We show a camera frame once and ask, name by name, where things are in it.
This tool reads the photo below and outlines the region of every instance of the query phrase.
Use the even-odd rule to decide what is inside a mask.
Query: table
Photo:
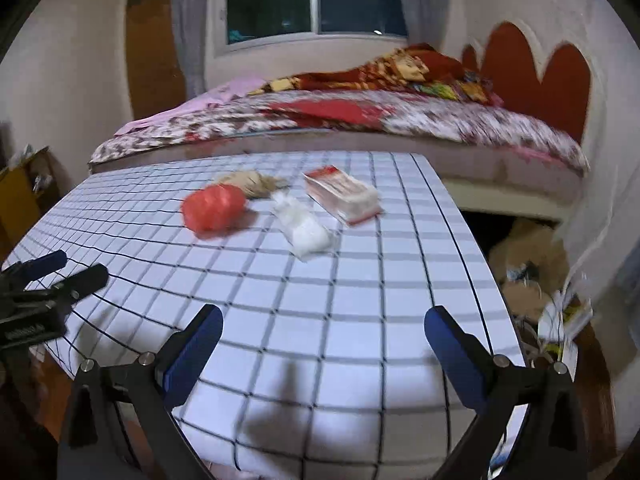
[[[341,226],[305,194],[301,172],[334,164],[376,186],[385,214]],[[233,170],[283,176],[335,235],[303,263],[271,214],[199,240],[182,199]],[[401,479],[430,475],[473,419],[444,380],[422,328],[443,304],[494,353],[523,359],[497,285],[449,193],[421,155],[311,152],[220,156],[101,173],[65,196],[5,265],[66,251],[61,276],[91,264],[107,288],[76,306],[48,345],[73,376],[157,351],[205,302],[222,339],[174,416],[206,460],[274,478]],[[508,441],[522,421],[512,417]]]

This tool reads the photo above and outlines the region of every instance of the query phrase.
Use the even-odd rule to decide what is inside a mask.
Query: red patterned blanket
[[[503,108],[380,90],[291,90],[239,98],[109,139],[96,148],[90,162],[174,144],[298,128],[381,132],[523,149],[562,162],[580,175],[589,168],[580,146],[569,135],[539,119]]]

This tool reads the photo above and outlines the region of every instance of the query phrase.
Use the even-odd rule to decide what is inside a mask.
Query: red plastic bag
[[[239,187],[217,184],[191,193],[182,201],[180,209],[187,229],[205,233],[233,225],[242,216],[245,203]]]

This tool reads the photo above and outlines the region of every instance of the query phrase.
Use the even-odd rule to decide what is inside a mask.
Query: wooden door
[[[135,119],[186,101],[171,28],[171,0],[127,0],[126,54]]]

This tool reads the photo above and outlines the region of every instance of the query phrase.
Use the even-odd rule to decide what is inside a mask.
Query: white cable
[[[526,316],[516,316],[515,319],[516,324],[522,328],[524,332],[529,332],[533,338],[536,340],[536,346],[533,346],[527,342],[522,341],[522,347],[525,350],[527,360],[533,362],[538,357],[543,357],[550,363],[553,362],[553,359],[545,351],[544,343],[540,341],[538,337],[538,332],[536,332],[533,327],[527,322]]]
[[[564,280],[564,285],[562,286],[562,294],[560,295],[560,300],[561,300],[560,305],[562,306],[562,309],[564,309],[564,300],[566,296],[566,291],[569,288],[569,283],[571,282],[572,277],[580,269],[580,267],[587,260],[587,258],[591,256],[591,253],[593,253],[593,251],[599,248],[604,242],[605,238],[607,237],[607,234],[609,232],[609,227],[611,225],[611,219],[613,218],[613,206],[616,201],[617,192],[618,192],[618,165],[616,164],[616,167],[614,168],[614,173],[613,173],[613,186],[611,189],[611,200],[609,203],[609,213],[607,214],[607,221],[604,227],[602,228],[602,231],[600,231],[600,234],[598,234],[598,236],[596,237],[596,239],[593,242],[591,242],[591,244],[588,245],[588,247],[584,250],[584,252],[575,261],[575,263],[569,268],[569,273],[567,274],[566,279]]]

